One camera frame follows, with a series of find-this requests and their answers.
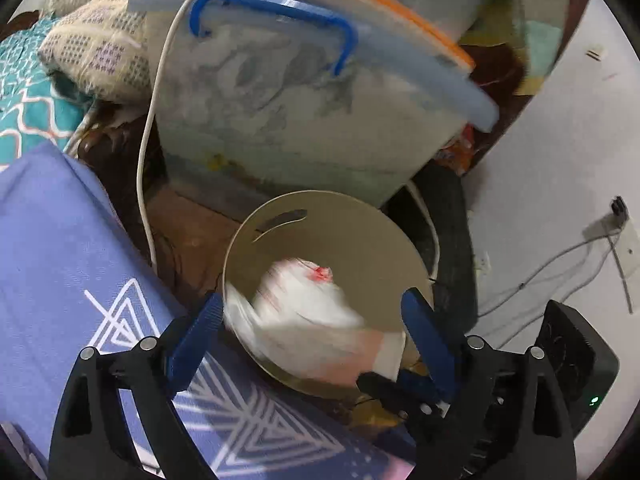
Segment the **white cable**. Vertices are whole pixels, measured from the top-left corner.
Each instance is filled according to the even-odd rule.
[[[164,75],[164,64],[166,62],[167,55],[171,50],[171,44],[174,40],[175,33],[180,26],[182,18],[187,13],[189,7],[194,0],[185,0],[178,13],[175,15],[174,21],[169,28],[169,32],[164,40],[164,46],[162,47],[162,54],[160,55],[160,61],[158,63],[158,74],[156,75],[156,82],[154,84],[154,90],[151,94],[151,103],[149,104],[149,114],[146,117],[145,131],[142,134],[142,142],[140,143],[140,154],[138,155],[138,169],[136,171],[136,193],[138,195],[138,208],[140,209],[140,217],[142,218],[142,225],[145,228],[146,242],[149,245],[149,257],[151,259],[151,267],[154,272],[158,273],[158,260],[156,257],[156,245],[154,244],[154,238],[151,233],[151,225],[149,225],[149,219],[146,216],[145,197],[142,192],[142,176],[145,169],[145,155],[146,145],[149,141],[149,135],[151,133],[151,126],[156,116],[156,105],[158,103],[158,89],[162,82],[162,76]]]
[[[431,229],[431,236],[433,237],[433,245],[434,245],[434,255],[433,255],[433,269],[431,269],[430,278],[435,281],[438,279],[438,265],[440,263],[440,240],[438,239],[438,233],[436,232],[436,226],[433,224],[433,220],[431,219],[431,215],[429,214],[429,209],[427,205],[424,203],[424,199],[420,194],[420,191],[414,184],[413,180],[409,180],[406,184],[404,184],[409,194],[413,197],[415,205],[418,206],[418,209],[424,216],[424,219],[427,221],[429,225],[429,229]]]

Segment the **trash bin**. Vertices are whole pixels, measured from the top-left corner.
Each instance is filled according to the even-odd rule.
[[[408,288],[418,288],[433,303],[429,273],[414,245],[379,210],[347,195],[299,191],[279,196],[252,213],[226,253],[225,301],[227,283],[251,301],[272,264],[288,258],[330,267],[348,305],[376,330],[405,330],[400,299]],[[402,366],[411,366],[418,358],[407,334]],[[275,379],[299,392],[333,399],[352,393],[294,377],[271,362],[254,360]]]

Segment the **teal fabric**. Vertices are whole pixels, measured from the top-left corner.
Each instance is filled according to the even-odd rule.
[[[57,20],[44,19],[0,43],[0,171],[43,142],[60,150],[91,98],[62,74],[47,75],[38,48]]]

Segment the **silver screw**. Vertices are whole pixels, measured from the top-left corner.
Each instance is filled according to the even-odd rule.
[[[140,348],[143,350],[153,350],[158,344],[158,340],[155,337],[145,337],[140,341]]]
[[[471,346],[474,350],[481,350],[484,348],[484,340],[477,335],[470,335],[466,338],[466,344]]]
[[[539,346],[532,346],[530,352],[536,359],[543,359],[545,357],[545,351]]]
[[[82,359],[82,361],[88,361],[94,356],[94,354],[95,354],[95,350],[90,346],[88,346],[87,348],[83,348],[80,351],[80,358]]]

